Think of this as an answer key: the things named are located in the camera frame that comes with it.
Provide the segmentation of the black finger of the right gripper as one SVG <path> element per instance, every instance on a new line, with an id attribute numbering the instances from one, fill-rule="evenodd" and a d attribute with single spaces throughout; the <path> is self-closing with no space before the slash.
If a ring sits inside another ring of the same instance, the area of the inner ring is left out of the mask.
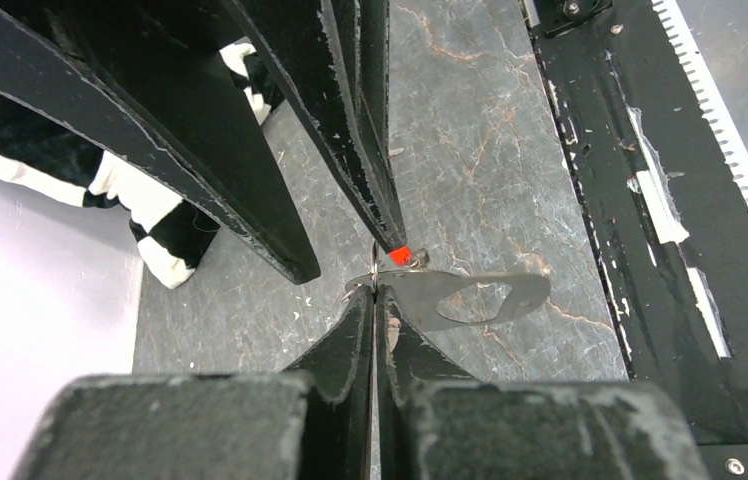
<path id="1" fill-rule="evenodd" d="M 321 269 L 221 1 L 0 1 L 0 94 L 161 182 L 290 282 Z"/>
<path id="2" fill-rule="evenodd" d="M 388 158 L 387 1 L 226 1 L 381 248 L 408 244 Z"/>

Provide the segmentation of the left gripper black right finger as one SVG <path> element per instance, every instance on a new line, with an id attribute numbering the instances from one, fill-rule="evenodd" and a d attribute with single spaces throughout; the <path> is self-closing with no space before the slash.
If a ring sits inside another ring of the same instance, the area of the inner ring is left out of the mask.
<path id="1" fill-rule="evenodd" d="M 433 345 L 411 321 L 394 288 L 375 307 L 379 446 L 383 479 L 430 479 L 428 452 L 439 440 L 432 405 L 439 387 L 476 378 Z"/>

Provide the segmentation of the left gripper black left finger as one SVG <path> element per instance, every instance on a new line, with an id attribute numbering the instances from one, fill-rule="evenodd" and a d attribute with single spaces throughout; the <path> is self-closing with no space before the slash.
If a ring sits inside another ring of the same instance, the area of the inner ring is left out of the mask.
<path id="1" fill-rule="evenodd" d="M 312 380 L 300 441 L 300 479 L 368 479 L 374 292 L 356 288 L 339 321 L 290 364 Z"/>

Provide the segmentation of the red capped key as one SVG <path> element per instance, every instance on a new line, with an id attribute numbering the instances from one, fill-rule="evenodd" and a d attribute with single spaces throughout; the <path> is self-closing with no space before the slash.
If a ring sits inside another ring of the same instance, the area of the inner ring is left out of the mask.
<path id="1" fill-rule="evenodd" d="M 416 250 L 403 246 L 389 253 L 389 258 L 399 267 L 413 270 L 424 270 L 430 262 L 429 253 L 425 248 Z"/>

